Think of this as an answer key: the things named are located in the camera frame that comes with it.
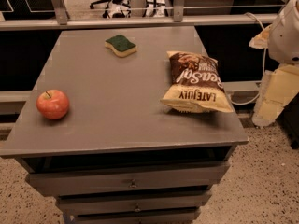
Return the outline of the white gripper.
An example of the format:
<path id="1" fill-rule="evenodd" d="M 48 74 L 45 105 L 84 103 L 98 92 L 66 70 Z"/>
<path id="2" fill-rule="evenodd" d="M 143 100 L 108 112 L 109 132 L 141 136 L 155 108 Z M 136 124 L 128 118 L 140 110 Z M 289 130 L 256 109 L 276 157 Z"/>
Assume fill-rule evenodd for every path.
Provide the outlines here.
<path id="1" fill-rule="evenodd" d="M 273 23 L 254 36 L 249 46 L 267 49 L 271 59 L 282 63 L 275 71 L 266 70 L 254 106 L 255 126 L 272 124 L 299 93 L 299 0 L 290 0 Z"/>

